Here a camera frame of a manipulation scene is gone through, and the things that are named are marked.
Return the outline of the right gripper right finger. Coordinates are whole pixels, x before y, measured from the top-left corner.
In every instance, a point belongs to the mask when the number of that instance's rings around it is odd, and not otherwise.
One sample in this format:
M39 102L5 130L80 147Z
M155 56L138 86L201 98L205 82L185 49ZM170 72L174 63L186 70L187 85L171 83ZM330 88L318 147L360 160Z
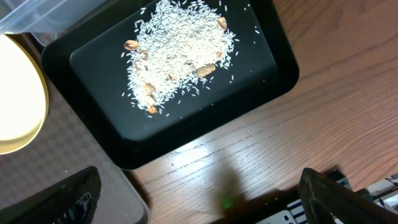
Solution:
M397 223L397 215L311 169L302 171L298 185L307 222Z

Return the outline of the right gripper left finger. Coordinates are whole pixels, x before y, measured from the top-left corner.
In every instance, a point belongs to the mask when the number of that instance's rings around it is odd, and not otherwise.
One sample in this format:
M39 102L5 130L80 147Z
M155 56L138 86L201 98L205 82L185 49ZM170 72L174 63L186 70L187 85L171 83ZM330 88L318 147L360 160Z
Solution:
M56 184L1 209L1 223L90 224L100 199L101 179L89 166Z

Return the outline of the yellow round plate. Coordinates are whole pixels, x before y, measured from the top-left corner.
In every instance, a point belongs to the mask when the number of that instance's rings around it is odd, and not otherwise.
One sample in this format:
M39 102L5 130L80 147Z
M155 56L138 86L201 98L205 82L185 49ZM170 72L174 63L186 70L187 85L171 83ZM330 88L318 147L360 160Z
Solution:
M1 154L28 145L48 110L49 91L40 67L20 44L1 35Z

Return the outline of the pile of rice scraps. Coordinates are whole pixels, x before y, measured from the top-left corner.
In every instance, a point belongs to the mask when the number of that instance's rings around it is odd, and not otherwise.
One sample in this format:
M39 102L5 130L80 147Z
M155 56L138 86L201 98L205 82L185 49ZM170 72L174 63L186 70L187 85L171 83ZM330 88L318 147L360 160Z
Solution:
M215 83L217 69L236 66L237 23L249 1L156 1L148 19L134 22L135 38L124 42L127 89L132 108L153 118L178 95L199 96Z

